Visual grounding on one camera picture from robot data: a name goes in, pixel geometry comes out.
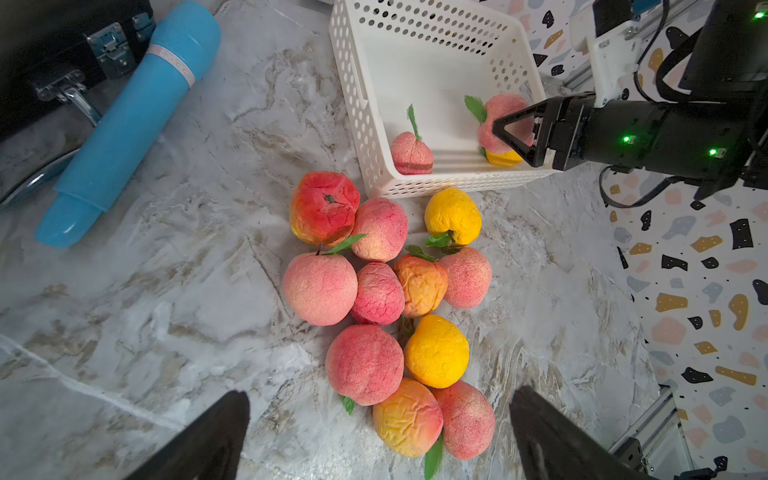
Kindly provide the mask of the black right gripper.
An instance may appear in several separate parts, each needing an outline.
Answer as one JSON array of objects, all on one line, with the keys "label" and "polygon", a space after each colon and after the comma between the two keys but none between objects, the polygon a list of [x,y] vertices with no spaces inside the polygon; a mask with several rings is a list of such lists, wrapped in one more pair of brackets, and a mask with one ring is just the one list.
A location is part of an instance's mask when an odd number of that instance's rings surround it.
[{"label": "black right gripper", "polygon": [[549,168],[551,152],[539,145],[547,128],[556,170],[585,162],[643,169],[684,179],[697,200],[739,180],[759,187],[751,145],[759,121],[743,103],[613,100],[597,108],[590,94],[554,97],[499,117],[492,133],[528,166]]}]

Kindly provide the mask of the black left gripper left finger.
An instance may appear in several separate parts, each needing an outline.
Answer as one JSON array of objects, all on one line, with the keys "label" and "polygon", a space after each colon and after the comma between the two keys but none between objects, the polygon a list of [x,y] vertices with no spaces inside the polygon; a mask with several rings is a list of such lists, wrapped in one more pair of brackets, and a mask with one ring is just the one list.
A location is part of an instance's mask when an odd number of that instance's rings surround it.
[{"label": "black left gripper left finger", "polygon": [[129,477],[234,479],[249,420],[247,394],[229,391]]}]

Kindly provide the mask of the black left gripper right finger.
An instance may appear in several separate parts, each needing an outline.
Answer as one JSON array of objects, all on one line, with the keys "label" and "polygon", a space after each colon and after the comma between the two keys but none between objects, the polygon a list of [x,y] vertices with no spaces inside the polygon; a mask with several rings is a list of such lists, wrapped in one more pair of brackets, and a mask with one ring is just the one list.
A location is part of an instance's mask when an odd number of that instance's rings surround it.
[{"label": "black left gripper right finger", "polygon": [[510,419],[527,479],[636,477],[530,386],[515,391]]}]

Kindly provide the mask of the small pink peach with leaf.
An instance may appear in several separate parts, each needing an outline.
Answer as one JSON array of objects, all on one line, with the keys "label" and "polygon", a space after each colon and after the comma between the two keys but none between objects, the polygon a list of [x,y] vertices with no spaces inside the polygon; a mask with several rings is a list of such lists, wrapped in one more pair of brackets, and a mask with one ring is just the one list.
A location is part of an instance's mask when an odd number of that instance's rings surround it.
[{"label": "small pink peach with leaf", "polygon": [[431,174],[434,155],[419,134],[413,105],[407,109],[411,130],[398,135],[390,146],[395,169],[403,175]]}]

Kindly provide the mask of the red wrinkled peach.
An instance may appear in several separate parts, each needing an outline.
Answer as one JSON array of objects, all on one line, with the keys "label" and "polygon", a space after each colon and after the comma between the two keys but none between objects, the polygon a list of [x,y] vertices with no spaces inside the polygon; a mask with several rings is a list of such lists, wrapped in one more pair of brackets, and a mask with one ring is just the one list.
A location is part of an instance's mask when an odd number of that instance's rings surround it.
[{"label": "red wrinkled peach", "polygon": [[342,173],[307,173],[292,196],[291,230],[310,245],[335,247],[351,234],[360,198],[357,187]]}]

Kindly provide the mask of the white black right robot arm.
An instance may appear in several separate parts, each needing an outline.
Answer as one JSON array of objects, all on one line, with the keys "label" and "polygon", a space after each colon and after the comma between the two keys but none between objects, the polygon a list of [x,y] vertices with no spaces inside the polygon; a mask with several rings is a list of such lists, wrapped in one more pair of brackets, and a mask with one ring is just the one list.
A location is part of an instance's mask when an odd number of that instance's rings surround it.
[{"label": "white black right robot arm", "polygon": [[706,199],[737,183],[767,186],[767,5],[717,1],[704,26],[657,67],[655,97],[622,98],[650,44],[637,32],[647,2],[596,1],[573,16],[571,42],[589,55],[594,88],[494,119],[495,139],[534,168],[585,162],[646,170]]}]

